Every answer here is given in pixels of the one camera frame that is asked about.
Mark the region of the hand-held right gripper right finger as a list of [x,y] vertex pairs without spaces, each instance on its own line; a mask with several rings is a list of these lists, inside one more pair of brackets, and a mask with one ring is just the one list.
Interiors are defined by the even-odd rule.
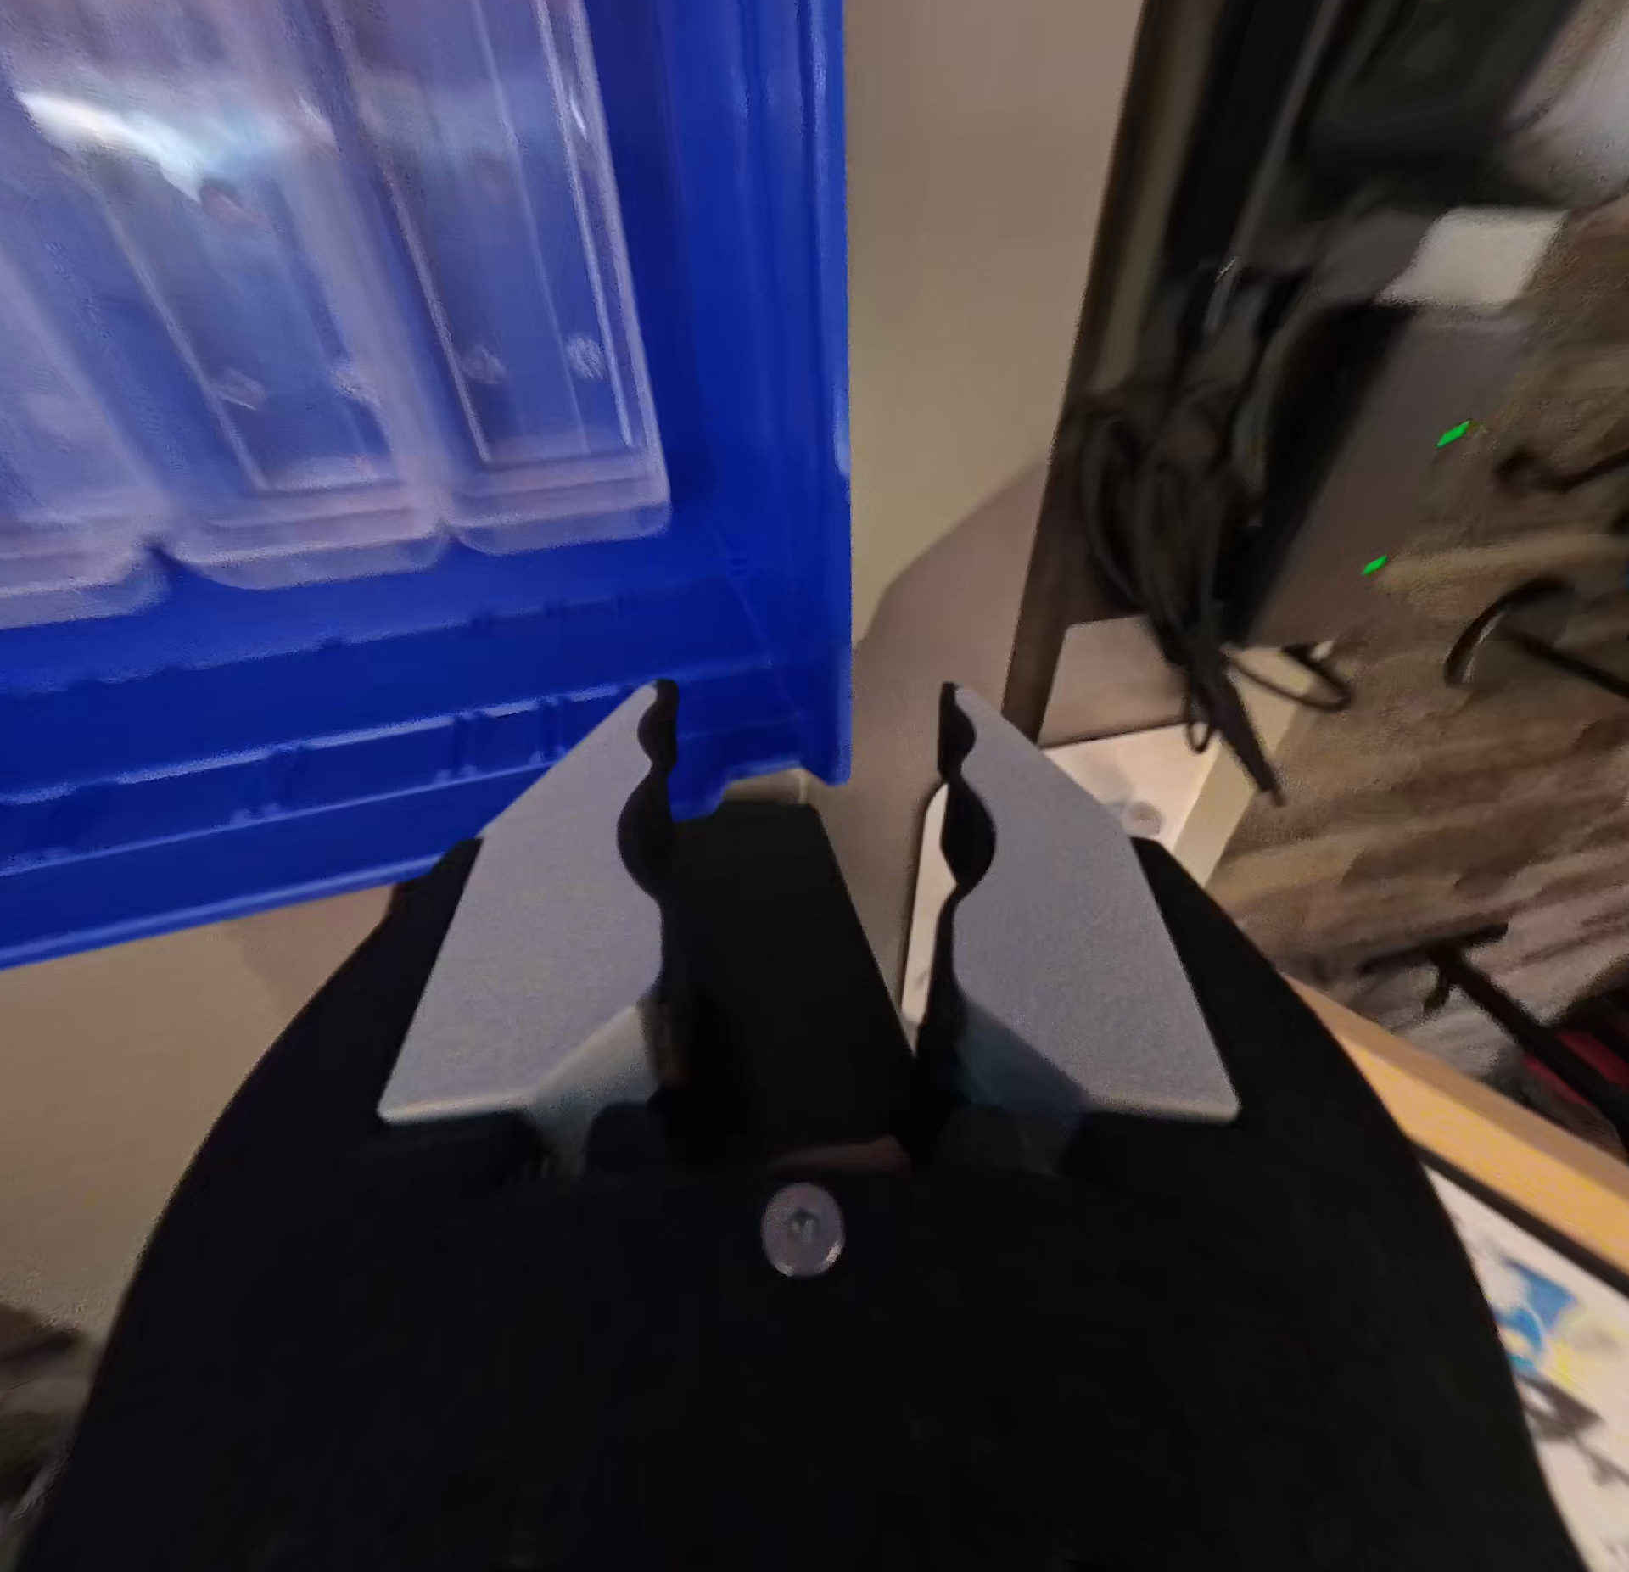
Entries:
[[1010,1119],[1025,1152],[1105,1115],[1230,1127],[1239,1096],[1115,815],[961,683],[938,691],[938,782],[931,1100]]

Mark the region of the round wooden side table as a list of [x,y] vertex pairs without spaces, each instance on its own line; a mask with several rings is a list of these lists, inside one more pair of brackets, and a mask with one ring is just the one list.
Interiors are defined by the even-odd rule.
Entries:
[[1288,977],[1396,1127],[1438,1168],[1503,1203],[1509,1217],[1539,1223],[1555,1246],[1579,1250],[1612,1280],[1625,1280],[1625,1165],[1564,1131],[1491,1087],[1456,1072],[1360,1014]]

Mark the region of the blue plastic bin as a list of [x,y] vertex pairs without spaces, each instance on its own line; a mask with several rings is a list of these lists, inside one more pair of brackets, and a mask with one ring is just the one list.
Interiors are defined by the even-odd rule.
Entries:
[[840,0],[582,0],[668,527],[2,626],[2,966],[402,883],[620,699],[671,806],[849,755]]

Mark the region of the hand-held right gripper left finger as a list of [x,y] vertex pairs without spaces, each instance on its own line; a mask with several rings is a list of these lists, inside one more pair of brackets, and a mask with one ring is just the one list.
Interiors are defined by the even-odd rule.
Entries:
[[513,1118],[547,1152],[656,1091],[681,691],[634,690],[478,834],[378,1100],[385,1127]]

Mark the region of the grey desktop computer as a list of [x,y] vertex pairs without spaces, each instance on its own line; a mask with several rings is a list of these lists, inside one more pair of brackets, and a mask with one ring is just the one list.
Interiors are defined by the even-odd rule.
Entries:
[[1319,644],[1365,619],[1454,449],[1503,406],[1533,344],[1522,299],[1564,222],[1533,206],[1374,207],[1332,234],[1264,369],[1236,644]]

